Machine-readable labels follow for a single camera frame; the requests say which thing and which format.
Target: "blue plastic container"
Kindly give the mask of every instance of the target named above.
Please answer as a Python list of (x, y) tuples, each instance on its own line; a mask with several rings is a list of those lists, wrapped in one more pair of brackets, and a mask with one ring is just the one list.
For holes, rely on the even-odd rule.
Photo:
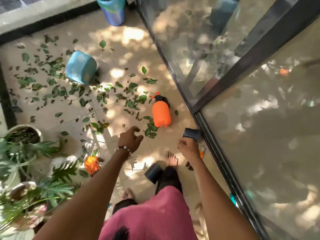
[(75, 51), (66, 64), (66, 76), (70, 80), (89, 85), (97, 71), (95, 59), (79, 50)]
[(120, 26), (125, 21), (125, 0), (96, 0), (101, 7), (104, 16), (112, 26)]

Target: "hand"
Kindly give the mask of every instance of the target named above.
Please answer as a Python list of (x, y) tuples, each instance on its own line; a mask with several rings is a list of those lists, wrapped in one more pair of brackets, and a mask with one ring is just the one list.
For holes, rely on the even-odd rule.
[(143, 135), (136, 136), (134, 133), (139, 132), (140, 129), (136, 126), (131, 127), (126, 132), (120, 134), (118, 141), (118, 147), (126, 146), (130, 149), (131, 153), (134, 153), (143, 140)]
[(192, 138), (182, 137), (178, 141), (177, 148), (182, 153), (182, 155), (188, 160), (192, 166), (197, 160), (201, 160), (200, 152), (199, 152), (199, 145), (197, 142), (194, 141)]

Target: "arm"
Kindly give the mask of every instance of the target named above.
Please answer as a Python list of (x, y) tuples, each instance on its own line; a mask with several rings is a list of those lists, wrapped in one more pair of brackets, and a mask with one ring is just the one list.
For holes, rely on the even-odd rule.
[(209, 238), (258, 240), (258, 235), (246, 218), (234, 206), (202, 161), (198, 143), (184, 137), (180, 139), (178, 149), (194, 169)]
[[(136, 127), (120, 135), (118, 146), (130, 152), (138, 149), (143, 136), (135, 136)], [(104, 222), (110, 198), (123, 163), (126, 149), (117, 150), (106, 165), (72, 199), (53, 214), (33, 240), (97, 240)]]

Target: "black pants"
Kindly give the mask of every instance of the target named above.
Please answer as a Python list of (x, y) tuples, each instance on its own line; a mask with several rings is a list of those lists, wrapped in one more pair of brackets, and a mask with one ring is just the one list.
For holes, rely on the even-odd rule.
[[(157, 195), (160, 192), (160, 190), (162, 190), (166, 186), (173, 186), (173, 187), (177, 188), (182, 193), (182, 186), (181, 186), (181, 182), (178, 177), (178, 173), (171, 166), (166, 167), (165, 170), (163, 171), (161, 177), (159, 178), (158, 185), (155, 190), (155, 195)], [(131, 206), (131, 205), (137, 205), (137, 204), (138, 203), (134, 199), (122, 200), (114, 205), (112, 214), (116, 213), (121, 208)]]

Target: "orange spray bottle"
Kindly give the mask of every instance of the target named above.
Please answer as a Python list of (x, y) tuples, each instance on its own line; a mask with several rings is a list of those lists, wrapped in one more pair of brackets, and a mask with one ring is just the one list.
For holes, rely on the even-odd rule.
[(169, 111), (170, 104), (167, 98), (161, 96), (159, 92), (156, 92), (152, 98), (155, 99), (155, 103), (152, 106), (154, 125), (156, 127), (168, 127), (171, 124), (171, 116)]

